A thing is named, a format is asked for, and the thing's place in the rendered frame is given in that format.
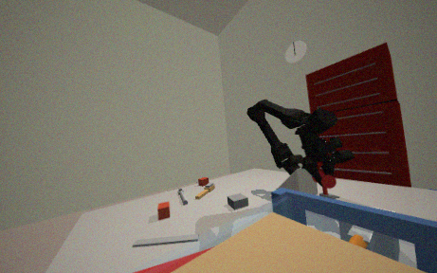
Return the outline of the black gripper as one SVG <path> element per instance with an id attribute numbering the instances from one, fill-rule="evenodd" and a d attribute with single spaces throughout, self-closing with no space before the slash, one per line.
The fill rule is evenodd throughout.
<path id="1" fill-rule="evenodd" d="M 311 156 L 313 153 L 309 152 L 309 143 L 310 141 L 314 141 L 314 143 L 320 143 L 322 138 L 318 136 L 308 137 L 302 141 L 302 148 L 304 149 L 305 157 L 302 155 L 290 155 L 286 160 L 287 168 L 297 167 L 299 164 L 302 165 L 302 169 L 305 169 L 308 173 L 312 175 L 312 177 L 321 185 L 321 177 L 318 171 L 317 162 L 322 162 L 321 166 L 325 175 L 334 176 L 334 169 L 337 163 L 344 163 L 353 158 L 355 158 L 354 154 L 349 151 L 337 151 L 332 155 L 324 154 L 315 154 Z M 323 158 L 323 159 L 320 159 Z M 313 160 L 314 159 L 314 160 Z"/>

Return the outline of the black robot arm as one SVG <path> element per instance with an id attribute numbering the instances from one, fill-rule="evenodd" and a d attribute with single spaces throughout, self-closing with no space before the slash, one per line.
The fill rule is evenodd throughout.
<path id="1" fill-rule="evenodd" d="M 257 122 L 271 145 L 271 154 L 274 157 L 277 167 L 279 169 L 284 167 L 290 175 L 301 168 L 301 166 L 298 165 L 297 167 L 287 168 L 286 160 L 290 155 L 294 154 L 286 143 L 279 141 L 265 119 L 265 112 L 279 118 L 282 124 L 289 129 L 301 126 L 295 133 L 295 135 L 300 135 L 301 142 L 308 137 L 319 137 L 318 134 L 322 134 L 338 122 L 336 114 L 328 110 L 318 108 L 310 114 L 303 112 L 301 109 L 284 108 L 268 100 L 258 101 L 254 106 L 247 109 L 247 115 L 251 120 Z M 324 153 L 332 154 L 337 151 L 337 148 L 342 148 L 343 146 L 339 137 L 330 138 L 328 142 L 326 139 L 321 139 L 320 141 L 320 143 L 314 143 L 313 140 L 310 141 L 309 152 L 313 153 L 311 156 Z"/>

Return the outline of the small reddish-brown block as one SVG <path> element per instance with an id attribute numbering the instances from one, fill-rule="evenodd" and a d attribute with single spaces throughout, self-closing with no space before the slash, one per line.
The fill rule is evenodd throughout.
<path id="1" fill-rule="evenodd" d="M 209 183 L 209 179 L 208 179 L 207 177 L 203 177 L 203 178 L 198 179 L 198 184 L 199 184 L 199 186 L 204 187 L 204 186 L 206 186 L 208 183 Z"/>
<path id="2" fill-rule="evenodd" d="M 158 220 L 170 217 L 169 202 L 158 204 L 157 217 Z"/>

